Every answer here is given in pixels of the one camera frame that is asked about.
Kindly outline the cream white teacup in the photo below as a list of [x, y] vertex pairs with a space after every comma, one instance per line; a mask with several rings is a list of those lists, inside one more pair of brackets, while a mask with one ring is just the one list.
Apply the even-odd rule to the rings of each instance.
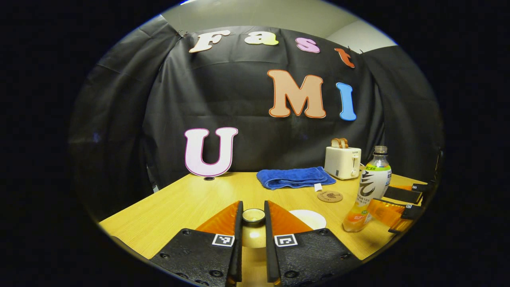
[[321, 214], [312, 210], [290, 210], [291, 214], [302, 220], [313, 230], [323, 229], [327, 226], [327, 221]]

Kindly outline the black backdrop cloth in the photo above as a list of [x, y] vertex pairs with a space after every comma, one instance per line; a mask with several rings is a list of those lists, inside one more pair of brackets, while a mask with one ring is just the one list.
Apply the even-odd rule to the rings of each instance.
[[219, 128], [237, 129], [231, 171], [324, 163], [346, 138], [368, 163], [388, 147], [393, 172], [432, 181], [445, 148], [437, 98], [400, 47], [360, 51], [273, 27], [181, 36], [158, 16], [117, 42], [89, 72], [71, 116], [75, 187], [98, 221], [189, 173], [189, 129], [219, 158]]

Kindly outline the blue folded towel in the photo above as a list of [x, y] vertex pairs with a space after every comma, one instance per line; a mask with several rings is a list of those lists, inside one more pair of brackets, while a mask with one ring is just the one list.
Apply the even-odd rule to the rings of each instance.
[[336, 180], [330, 176], [323, 167], [310, 167], [300, 169], [263, 169], [256, 174], [257, 180], [269, 190], [282, 188], [298, 189], [314, 187], [315, 184], [331, 185]]

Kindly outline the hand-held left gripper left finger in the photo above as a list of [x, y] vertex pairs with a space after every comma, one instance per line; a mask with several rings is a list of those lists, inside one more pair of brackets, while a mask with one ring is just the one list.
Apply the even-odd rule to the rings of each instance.
[[196, 285], [235, 287], [242, 280], [243, 202], [236, 201], [195, 229], [181, 229], [152, 258]]

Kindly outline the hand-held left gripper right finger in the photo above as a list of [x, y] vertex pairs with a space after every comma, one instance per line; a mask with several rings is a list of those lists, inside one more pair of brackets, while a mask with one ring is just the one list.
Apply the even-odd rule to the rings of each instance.
[[265, 201], [267, 278], [275, 287], [324, 287], [361, 265], [328, 228], [312, 229]]

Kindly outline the white toaster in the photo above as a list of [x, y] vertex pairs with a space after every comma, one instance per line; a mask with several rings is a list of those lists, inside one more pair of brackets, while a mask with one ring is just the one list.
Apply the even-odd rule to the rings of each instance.
[[324, 170], [340, 180], [359, 176], [362, 150], [359, 148], [326, 147]]

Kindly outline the clear water bottle orange drink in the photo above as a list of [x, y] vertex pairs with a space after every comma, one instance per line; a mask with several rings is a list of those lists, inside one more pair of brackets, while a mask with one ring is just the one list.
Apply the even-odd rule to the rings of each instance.
[[373, 199], [380, 199], [387, 191], [392, 178], [392, 169], [387, 156], [386, 146], [375, 146], [372, 160], [362, 171], [355, 203], [343, 220], [342, 227], [346, 232], [363, 230], [371, 220], [368, 211], [370, 202]]

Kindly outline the round cork coaster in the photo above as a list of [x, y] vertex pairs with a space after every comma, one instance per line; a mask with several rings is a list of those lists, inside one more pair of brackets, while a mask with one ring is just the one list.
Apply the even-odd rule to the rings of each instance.
[[337, 203], [343, 200], [343, 195], [337, 191], [321, 191], [317, 198], [326, 203]]

